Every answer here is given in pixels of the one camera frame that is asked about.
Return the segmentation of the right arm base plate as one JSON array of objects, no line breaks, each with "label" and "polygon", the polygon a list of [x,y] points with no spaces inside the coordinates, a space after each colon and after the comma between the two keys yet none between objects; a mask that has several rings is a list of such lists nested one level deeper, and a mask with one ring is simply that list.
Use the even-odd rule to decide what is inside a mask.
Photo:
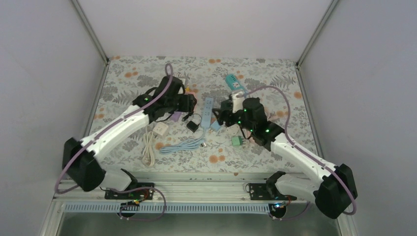
[{"label": "right arm base plate", "polygon": [[249,194],[250,200],[252,201],[297,200],[297,197],[291,195],[282,195],[279,193],[270,194],[265,183],[248,183],[245,186],[245,191]]}]

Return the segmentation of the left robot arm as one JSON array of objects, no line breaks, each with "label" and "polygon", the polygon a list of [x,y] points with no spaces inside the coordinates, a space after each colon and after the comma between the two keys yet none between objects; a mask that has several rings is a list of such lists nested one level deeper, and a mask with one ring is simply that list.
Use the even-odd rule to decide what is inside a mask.
[{"label": "left robot arm", "polygon": [[79,141],[68,139],[64,144],[63,173],[85,192],[102,187],[117,190],[124,199],[133,198],[137,192],[135,177],[122,168],[105,170],[100,160],[139,129],[166,114],[190,113],[196,105],[197,99],[185,91],[182,80],[163,77],[158,87],[139,95],[119,117],[99,131]]}]

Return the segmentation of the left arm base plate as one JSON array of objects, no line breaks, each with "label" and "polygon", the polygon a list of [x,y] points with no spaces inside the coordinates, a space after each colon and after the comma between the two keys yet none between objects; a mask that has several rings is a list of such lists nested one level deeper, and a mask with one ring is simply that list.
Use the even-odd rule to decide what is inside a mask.
[{"label": "left arm base plate", "polygon": [[[132,184],[128,187],[128,190],[135,189],[139,187],[155,187],[155,184],[152,182],[138,182]],[[153,190],[150,189],[143,189],[143,190],[136,190],[129,193],[117,193],[110,189],[105,190],[104,199],[106,200],[152,200],[153,198]]]}]

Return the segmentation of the pink cube power socket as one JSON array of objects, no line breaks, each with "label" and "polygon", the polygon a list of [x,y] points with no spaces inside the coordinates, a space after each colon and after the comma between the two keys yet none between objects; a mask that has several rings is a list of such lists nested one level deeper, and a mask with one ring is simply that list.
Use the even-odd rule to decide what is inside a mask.
[{"label": "pink cube power socket", "polygon": [[196,93],[195,93],[195,92],[193,92],[193,91],[187,91],[185,94],[191,94],[191,95],[193,95],[194,97],[197,97],[197,96],[196,96]]}]

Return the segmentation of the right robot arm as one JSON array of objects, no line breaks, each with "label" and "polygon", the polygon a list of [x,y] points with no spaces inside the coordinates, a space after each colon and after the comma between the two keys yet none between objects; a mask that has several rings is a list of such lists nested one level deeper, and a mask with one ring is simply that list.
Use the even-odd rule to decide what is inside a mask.
[{"label": "right robot arm", "polygon": [[307,176],[299,179],[277,171],[266,181],[266,193],[272,200],[296,197],[312,202],[331,219],[346,214],[354,205],[357,188],[352,169],[328,162],[301,146],[287,131],[269,121],[258,98],[232,98],[222,101],[213,113],[221,125],[238,125],[250,132],[256,144],[283,158],[290,159]]}]

